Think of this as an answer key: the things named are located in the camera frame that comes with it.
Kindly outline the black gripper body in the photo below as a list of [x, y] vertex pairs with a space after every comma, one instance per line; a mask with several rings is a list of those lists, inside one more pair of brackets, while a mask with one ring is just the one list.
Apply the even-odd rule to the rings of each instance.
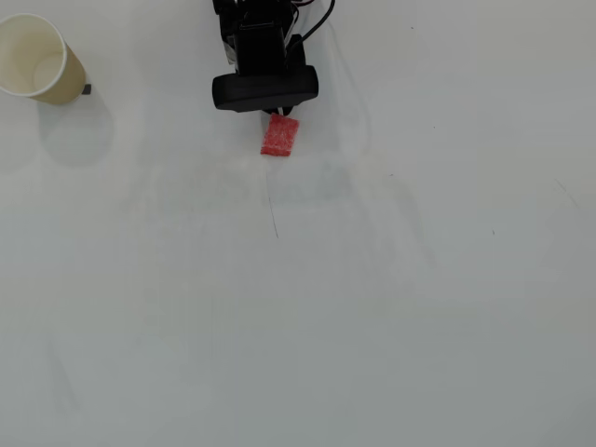
[[306, 66], [302, 45], [289, 55], [280, 21], [242, 22], [233, 42], [238, 75], [281, 75]]

